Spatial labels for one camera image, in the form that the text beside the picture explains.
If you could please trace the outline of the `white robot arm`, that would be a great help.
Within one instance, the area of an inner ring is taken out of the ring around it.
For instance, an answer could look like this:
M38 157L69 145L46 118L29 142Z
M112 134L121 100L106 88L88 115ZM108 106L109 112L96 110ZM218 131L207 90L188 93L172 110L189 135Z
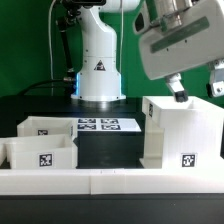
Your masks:
M181 73L202 65L210 67L207 84L212 97L224 95L224 0L56 0L66 9L58 23L81 25L83 65L73 96L83 101L123 99L121 74L116 69L116 32L102 13L138 9L133 31L149 79L166 80L178 102L188 100Z

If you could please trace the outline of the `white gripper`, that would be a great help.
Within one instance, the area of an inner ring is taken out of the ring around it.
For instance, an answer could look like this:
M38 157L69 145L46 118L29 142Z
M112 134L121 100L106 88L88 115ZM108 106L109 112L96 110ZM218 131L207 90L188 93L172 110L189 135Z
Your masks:
M188 100L178 72L209 62L208 96L224 96L224 0L200 0L184 12L176 30L152 28L142 34L139 49L146 75L151 80L166 76L176 102Z

